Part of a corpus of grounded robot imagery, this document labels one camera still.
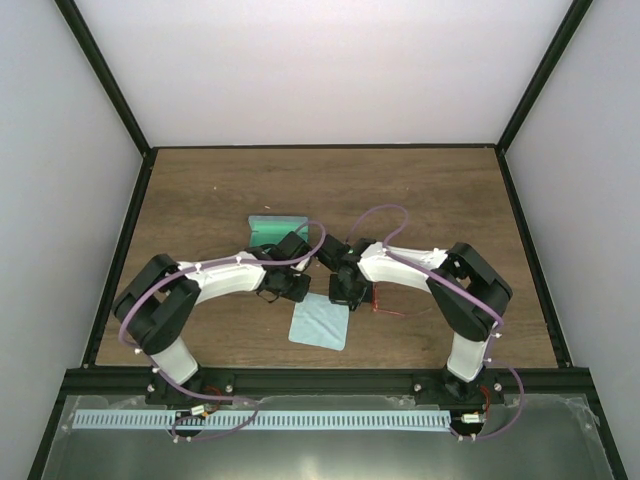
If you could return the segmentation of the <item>blue green glasses case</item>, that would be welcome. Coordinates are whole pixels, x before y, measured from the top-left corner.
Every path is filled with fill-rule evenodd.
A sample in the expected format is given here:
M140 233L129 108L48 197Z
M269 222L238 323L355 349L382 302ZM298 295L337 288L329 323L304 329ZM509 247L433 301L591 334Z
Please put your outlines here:
M250 237L248 245L258 247L278 244L289 232L309 221L304 216L292 215L250 215L248 225Z

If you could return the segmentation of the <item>red transparent sunglasses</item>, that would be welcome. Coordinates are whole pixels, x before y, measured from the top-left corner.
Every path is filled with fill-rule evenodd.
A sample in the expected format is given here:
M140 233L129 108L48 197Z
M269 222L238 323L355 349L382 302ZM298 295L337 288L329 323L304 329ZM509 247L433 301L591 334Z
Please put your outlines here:
M388 314L388 315L393 315L393 316L398 316L398 317L404 317L405 316L404 313L393 311L393 310L389 310L389 309L384 309L384 308L382 308L380 306L380 295L379 295L379 288L378 288L377 284L375 284L374 287L373 287L372 311L375 312L375 313L383 313L383 314Z

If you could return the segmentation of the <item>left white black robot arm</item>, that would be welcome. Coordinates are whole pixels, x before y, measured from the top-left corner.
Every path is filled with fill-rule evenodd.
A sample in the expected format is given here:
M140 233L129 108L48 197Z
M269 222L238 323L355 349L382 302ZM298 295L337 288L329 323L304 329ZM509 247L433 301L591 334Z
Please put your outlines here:
M311 251L303 237L289 232L277 244L204 263L176 262L158 254L116 297L112 312L135 346L170 379L170 393L191 404L203 395L205 382L181 337L195 306L244 292L269 303L280 298L300 302L309 290L304 270Z

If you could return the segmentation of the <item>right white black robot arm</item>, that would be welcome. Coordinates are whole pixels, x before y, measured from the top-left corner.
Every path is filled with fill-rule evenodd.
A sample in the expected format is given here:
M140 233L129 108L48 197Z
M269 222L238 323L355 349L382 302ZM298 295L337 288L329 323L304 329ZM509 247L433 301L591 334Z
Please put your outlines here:
M421 251L367 238L350 245L329 236L316 258L331 271L330 301L351 311L371 302L379 283L430 294L453 331L443 389L458 403L479 392L489 347L502 329L513 291L473 247L458 242L448 250Z

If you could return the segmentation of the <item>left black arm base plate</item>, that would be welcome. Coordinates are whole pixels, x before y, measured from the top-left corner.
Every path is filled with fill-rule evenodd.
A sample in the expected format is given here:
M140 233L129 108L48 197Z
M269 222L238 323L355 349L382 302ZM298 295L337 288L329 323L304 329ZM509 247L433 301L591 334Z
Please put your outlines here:
M184 407L194 406L198 402L208 403L208 400L181 393L151 369L146 372L144 379L147 383L146 403L148 405ZM231 370L201 367L183 385L183 388L201 395L226 396L235 389L235 375Z

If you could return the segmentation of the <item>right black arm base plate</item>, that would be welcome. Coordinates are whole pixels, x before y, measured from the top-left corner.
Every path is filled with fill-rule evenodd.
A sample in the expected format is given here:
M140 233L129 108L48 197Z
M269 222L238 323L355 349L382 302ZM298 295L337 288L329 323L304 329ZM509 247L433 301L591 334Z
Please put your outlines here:
M411 377L412 392L416 400L424 404L438 405L444 409L454 407L480 407L489 398L491 405L504 403L504 395L494 388L498 377L485 367L470 382L465 382L445 367L419 370Z

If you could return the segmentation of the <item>light blue cleaning cloth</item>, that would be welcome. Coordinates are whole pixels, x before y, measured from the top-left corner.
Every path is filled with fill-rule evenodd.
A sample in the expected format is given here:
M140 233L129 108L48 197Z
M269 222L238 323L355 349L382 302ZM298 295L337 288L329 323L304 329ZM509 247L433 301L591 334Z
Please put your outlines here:
M334 304L328 296L308 293L296 303L288 339L293 343L343 351L346 345L349 308Z

